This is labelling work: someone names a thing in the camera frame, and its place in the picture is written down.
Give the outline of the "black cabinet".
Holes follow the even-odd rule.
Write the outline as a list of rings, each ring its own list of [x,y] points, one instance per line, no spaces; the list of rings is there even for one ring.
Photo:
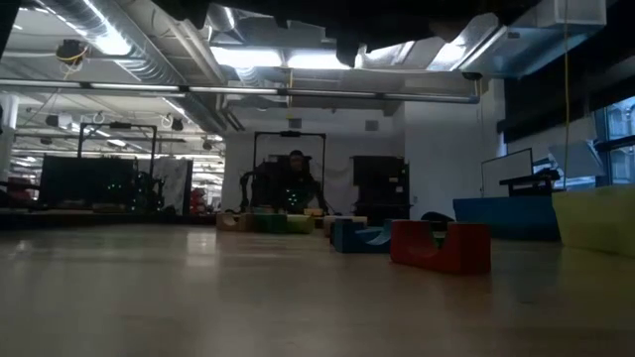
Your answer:
[[[352,161],[353,186],[358,191],[354,214],[365,216],[370,225],[381,225],[386,219],[408,219],[411,203],[405,159],[355,156]]]

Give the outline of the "person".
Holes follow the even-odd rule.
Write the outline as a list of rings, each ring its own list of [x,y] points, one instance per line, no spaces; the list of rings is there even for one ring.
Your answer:
[[[285,175],[287,211],[302,214],[314,195],[315,180],[306,166],[306,158],[299,150],[289,155],[289,168]]]

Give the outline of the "long ceiling pipe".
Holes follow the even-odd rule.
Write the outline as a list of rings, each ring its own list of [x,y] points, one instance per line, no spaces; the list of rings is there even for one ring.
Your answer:
[[[78,90],[102,90],[122,92],[152,92],[163,94],[243,94],[265,96],[302,96],[345,98],[359,100],[382,101],[408,101],[408,102],[434,102],[451,104],[476,104],[480,101],[478,95],[445,95],[435,93],[401,93],[401,92],[377,92],[377,91],[351,91],[331,89],[309,88],[275,88],[275,87],[242,87],[242,86],[192,86],[173,84],[132,84],[114,82],[91,81],[65,81],[65,80],[39,80],[0,78],[0,87],[24,87],[24,88],[50,88],[50,89],[78,89]]]

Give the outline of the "natural wood cylinder block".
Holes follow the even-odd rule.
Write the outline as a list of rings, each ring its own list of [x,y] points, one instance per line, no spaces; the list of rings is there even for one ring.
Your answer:
[[[368,218],[366,216],[342,216],[342,215],[329,215],[325,216],[322,221],[323,234],[326,238],[331,236],[332,224],[336,220],[350,220],[353,222],[361,222],[363,226],[367,225]]]

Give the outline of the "red arch block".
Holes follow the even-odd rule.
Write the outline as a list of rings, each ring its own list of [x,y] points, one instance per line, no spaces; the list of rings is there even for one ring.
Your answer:
[[[437,244],[429,221],[391,223],[393,263],[456,275],[485,275],[491,271],[491,234],[484,224],[450,222]]]

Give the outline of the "teal plastic bin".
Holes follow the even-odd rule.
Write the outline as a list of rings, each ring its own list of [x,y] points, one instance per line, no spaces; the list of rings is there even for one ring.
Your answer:
[[[457,221],[486,224],[496,239],[561,240],[549,196],[457,198],[452,206]]]

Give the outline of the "whiteboard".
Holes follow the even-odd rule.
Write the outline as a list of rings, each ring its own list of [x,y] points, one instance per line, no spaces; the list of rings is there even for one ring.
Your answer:
[[[531,148],[513,152],[503,157],[481,163],[481,194],[484,198],[508,195],[503,180],[529,176],[533,173],[533,151]]]

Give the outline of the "rectangular metal duct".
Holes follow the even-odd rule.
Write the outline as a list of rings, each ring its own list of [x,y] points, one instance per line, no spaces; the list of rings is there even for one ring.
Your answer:
[[[606,0],[541,0],[515,23],[486,35],[458,69],[523,77],[585,42],[606,23]]]

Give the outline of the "window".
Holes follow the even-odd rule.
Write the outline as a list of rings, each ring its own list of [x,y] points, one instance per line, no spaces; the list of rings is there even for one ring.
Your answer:
[[[604,170],[596,185],[635,184],[635,96],[597,110],[595,124]]]

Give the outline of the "grey screen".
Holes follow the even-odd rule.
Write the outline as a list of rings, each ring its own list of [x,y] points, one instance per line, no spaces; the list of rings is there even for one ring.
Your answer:
[[[603,163],[591,141],[553,145],[549,147],[549,155],[567,179],[604,176]]]

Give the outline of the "green rectangular block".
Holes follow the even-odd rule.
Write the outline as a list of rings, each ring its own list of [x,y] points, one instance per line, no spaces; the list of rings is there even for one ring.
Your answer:
[[[257,213],[253,217],[254,230],[261,233],[285,234],[288,217],[280,213]]]

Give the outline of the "white cloth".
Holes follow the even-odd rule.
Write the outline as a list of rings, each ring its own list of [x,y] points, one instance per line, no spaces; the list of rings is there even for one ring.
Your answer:
[[[163,207],[172,207],[176,215],[184,215],[189,210],[192,170],[191,160],[158,158],[154,161],[153,178],[163,183]]]

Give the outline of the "blue arch block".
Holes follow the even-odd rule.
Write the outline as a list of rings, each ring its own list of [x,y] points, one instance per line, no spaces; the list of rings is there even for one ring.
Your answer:
[[[337,219],[331,224],[330,242],[343,254],[387,254],[391,245],[391,220],[381,227],[366,227],[363,222]]]

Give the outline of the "red stacked objects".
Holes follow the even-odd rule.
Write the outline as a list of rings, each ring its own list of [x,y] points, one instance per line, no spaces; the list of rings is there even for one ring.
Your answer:
[[[199,215],[205,214],[206,212],[205,190],[200,187],[195,187],[190,193],[190,214]]]

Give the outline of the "lime green cylinder block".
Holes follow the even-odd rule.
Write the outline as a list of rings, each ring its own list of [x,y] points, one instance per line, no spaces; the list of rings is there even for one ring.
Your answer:
[[[289,214],[287,216],[288,233],[311,234],[315,226],[315,219],[310,215]]]

